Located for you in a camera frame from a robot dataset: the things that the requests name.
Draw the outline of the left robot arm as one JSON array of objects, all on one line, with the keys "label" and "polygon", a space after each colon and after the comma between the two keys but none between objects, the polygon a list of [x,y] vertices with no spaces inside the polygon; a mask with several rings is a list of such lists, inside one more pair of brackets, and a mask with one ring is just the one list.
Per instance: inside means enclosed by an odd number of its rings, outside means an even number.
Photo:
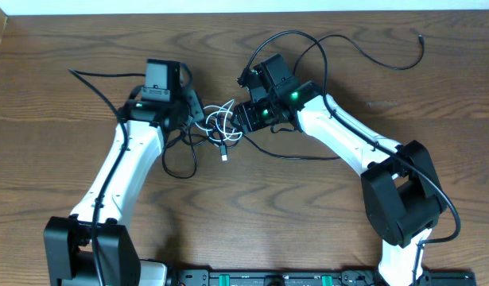
[{"label": "left robot arm", "polygon": [[173,131],[186,133],[204,111],[187,65],[149,59],[120,107],[117,126],[101,169],[67,217],[52,216],[44,230],[52,285],[171,285],[169,267],[138,256],[129,226],[138,196]]}]

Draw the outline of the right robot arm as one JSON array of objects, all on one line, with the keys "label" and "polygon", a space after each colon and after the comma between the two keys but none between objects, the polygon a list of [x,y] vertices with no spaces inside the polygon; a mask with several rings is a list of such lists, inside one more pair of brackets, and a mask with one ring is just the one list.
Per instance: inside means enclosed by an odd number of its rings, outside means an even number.
[{"label": "right robot arm", "polygon": [[252,133],[289,122],[330,148],[361,179],[367,219],[382,239],[379,275],[388,285],[419,280],[423,253],[417,246],[447,208],[425,146],[402,145],[366,127],[322,87],[300,83],[279,54],[244,68],[237,82],[251,99],[234,108],[235,128]]}]

